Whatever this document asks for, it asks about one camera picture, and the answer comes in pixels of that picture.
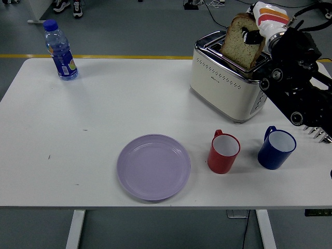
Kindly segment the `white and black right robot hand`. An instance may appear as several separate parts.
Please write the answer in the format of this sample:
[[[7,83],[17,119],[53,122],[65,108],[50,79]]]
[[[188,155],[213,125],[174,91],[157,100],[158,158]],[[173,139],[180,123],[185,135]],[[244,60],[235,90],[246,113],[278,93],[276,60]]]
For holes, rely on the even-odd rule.
[[[250,5],[246,11],[257,25],[258,31],[242,28],[242,38],[245,44],[256,45],[265,40],[266,46],[272,46],[285,32],[289,22],[287,12],[279,7],[264,2]]]

